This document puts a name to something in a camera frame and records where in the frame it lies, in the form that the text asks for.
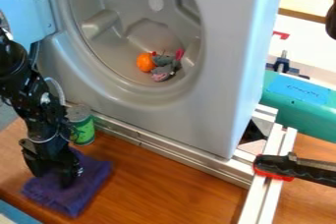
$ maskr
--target purple towel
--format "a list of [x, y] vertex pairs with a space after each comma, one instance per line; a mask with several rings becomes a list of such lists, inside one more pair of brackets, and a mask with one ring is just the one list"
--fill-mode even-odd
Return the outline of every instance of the purple towel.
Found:
[[111, 162], [97, 161], [72, 149], [84, 172], [68, 189], [62, 189], [55, 172], [25, 183], [22, 194], [42, 205], [71, 217], [77, 217], [95, 195], [111, 171]]

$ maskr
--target orange ball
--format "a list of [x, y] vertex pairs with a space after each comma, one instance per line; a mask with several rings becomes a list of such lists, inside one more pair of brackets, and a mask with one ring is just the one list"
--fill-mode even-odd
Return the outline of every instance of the orange ball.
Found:
[[156, 66], [152, 61], [152, 54], [151, 53], [143, 53], [138, 56], [137, 58], [137, 66], [143, 72], [150, 72], [151, 70], [155, 69]]

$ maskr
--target white washing machine body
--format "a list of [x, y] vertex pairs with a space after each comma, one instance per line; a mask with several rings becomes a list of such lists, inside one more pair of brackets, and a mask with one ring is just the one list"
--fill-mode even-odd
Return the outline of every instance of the white washing machine body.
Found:
[[[260, 100], [280, 0], [0, 0], [11, 33], [67, 100], [230, 158]], [[155, 83], [146, 51], [184, 48], [182, 70]]]

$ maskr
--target wooden surface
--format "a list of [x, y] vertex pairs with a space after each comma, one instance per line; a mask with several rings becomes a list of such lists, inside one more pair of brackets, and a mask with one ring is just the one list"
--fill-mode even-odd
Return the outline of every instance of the wooden surface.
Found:
[[[81, 148], [115, 162], [113, 175], [75, 220], [40, 207], [19, 191], [30, 177], [18, 140], [21, 121], [0, 133], [0, 198], [44, 223], [237, 223], [247, 191], [122, 140], [98, 133]], [[299, 136], [295, 151], [336, 161], [336, 145]], [[285, 184], [274, 223], [334, 223], [336, 190], [295, 180]]]
[[281, 0], [279, 13], [324, 23], [333, 0]]

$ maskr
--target green cup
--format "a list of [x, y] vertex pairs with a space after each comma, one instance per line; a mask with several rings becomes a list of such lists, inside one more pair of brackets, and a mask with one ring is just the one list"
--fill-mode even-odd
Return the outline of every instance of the green cup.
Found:
[[74, 129], [71, 142], [75, 145], [88, 145], [94, 141], [95, 132], [91, 110], [86, 105], [76, 105], [68, 109], [69, 121]]

